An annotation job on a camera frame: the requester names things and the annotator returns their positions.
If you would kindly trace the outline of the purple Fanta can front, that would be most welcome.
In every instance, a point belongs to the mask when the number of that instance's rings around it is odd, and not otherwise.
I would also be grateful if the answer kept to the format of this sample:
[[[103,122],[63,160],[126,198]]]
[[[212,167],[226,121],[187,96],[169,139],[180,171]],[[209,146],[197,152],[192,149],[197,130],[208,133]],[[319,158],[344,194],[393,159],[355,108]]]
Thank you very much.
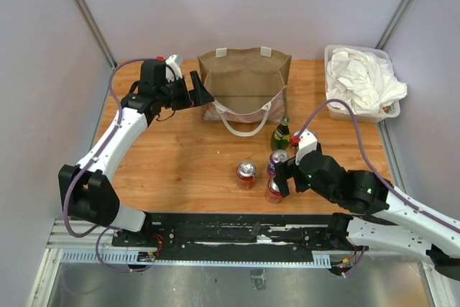
[[[270,177],[274,177],[276,175],[276,171],[275,171],[276,164],[278,164],[279,162],[284,162],[288,159],[289,159],[289,154],[287,151],[281,150],[281,149],[273,151],[268,160],[267,174]]]

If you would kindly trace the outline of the red cola can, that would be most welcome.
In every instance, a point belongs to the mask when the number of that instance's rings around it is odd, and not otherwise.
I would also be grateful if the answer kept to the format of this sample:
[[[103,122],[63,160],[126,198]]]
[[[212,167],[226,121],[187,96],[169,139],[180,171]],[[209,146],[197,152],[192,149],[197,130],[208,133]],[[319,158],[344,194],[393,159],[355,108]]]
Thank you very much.
[[[257,169],[254,163],[244,161],[236,168],[236,186],[242,190],[250,190],[254,187]]]
[[[267,190],[265,192],[265,196],[270,203],[282,202],[282,195],[278,185],[275,182],[274,177],[271,177],[267,183]]]

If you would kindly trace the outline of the green glass bottle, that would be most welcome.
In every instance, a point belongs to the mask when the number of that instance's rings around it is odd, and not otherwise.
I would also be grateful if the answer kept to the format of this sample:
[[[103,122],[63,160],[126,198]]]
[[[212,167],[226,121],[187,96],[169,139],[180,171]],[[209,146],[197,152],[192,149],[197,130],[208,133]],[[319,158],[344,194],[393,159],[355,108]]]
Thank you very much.
[[[286,150],[290,144],[290,130],[289,125],[290,118],[283,116],[276,129],[273,131],[270,138],[270,148],[272,151],[275,150]]]

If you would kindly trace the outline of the burlap canvas tote bag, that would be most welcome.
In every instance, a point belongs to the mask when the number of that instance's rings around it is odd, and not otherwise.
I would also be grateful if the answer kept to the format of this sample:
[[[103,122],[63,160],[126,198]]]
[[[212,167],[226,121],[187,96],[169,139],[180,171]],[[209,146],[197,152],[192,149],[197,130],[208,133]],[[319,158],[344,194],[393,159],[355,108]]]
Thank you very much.
[[[252,137],[288,113],[292,56],[270,47],[218,48],[198,56],[201,81],[214,101],[202,120],[221,122],[238,137]]]

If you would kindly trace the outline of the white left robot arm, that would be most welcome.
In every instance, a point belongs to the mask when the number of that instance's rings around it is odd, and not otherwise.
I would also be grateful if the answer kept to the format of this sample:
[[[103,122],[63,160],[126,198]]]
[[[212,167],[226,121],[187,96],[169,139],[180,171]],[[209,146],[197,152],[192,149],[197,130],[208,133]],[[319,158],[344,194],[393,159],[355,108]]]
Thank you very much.
[[[64,165],[58,173],[63,220],[68,233],[82,238],[71,228],[70,218],[87,221],[94,228],[120,229],[138,246],[154,237],[151,216],[124,205],[111,182],[138,136],[158,118],[163,109],[179,111],[213,102],[198,73],[191,72],[192,89],[181,73],[182,59],[140,58],[139,79],[124,98],[115,98],[117,112],[109,128],[92,149],[75,165]]]

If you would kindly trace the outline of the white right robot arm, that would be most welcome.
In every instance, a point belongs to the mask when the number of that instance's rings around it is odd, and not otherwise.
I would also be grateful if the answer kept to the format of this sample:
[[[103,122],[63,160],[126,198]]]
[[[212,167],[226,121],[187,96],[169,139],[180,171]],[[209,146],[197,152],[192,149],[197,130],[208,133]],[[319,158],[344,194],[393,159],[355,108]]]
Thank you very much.
[[[432,264],[452,280],[459,279],[459,220],[409,197],[375,172],[345,170],[331,156],[312,151],[275,166],[275,183],[283,197],[292,178],[297,192],[312,190],[350,211],[346,222],[326,230],[333,249],[347,244],[382,246]]]

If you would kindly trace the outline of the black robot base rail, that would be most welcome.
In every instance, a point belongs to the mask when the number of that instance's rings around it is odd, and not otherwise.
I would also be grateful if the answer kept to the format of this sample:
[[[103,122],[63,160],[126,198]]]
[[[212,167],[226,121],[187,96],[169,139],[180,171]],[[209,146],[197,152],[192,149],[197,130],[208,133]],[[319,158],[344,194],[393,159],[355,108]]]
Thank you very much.
[[[354,256],[346,214],[151,213],[148,234],[117,231],[114,247],[147,251],[160,246],[159,261],[224,265],[313,262],[314,252]]]

